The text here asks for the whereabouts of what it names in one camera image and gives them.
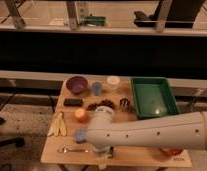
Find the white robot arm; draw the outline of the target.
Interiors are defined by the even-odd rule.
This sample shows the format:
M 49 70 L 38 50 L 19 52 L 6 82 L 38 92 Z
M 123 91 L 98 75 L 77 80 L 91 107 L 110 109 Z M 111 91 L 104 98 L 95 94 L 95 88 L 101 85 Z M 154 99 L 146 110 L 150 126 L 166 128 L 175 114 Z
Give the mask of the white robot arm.
M 101 106 L 89 122 L 86 140 L 95 153 L 110 147 L 207 151 L 207 111 L 115 123 L 114 111 Z

